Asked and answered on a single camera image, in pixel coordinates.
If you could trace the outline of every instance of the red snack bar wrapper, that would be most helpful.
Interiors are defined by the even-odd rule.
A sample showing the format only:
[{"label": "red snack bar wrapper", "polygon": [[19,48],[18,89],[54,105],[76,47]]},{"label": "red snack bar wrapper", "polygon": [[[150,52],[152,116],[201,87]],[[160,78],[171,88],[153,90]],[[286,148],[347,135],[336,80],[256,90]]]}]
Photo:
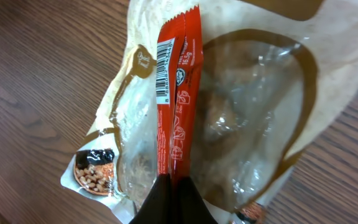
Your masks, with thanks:
[{"label": "red snack bar wrapper", "polygon": [[176,71],[180,51],[185,39],[185,14],[181,13],[166,22],[157,41],[157,164],[158,175],[168,174],[171,136],[175,112]]},{"label": "red snack bar wrapper", "polygon": [[190,174],[190,149],[193,136],[196,99],[203,68],[203,39],[198,6],[185,14],[186,37],[177,68],[177,90],[171,178],[175,183]]}]

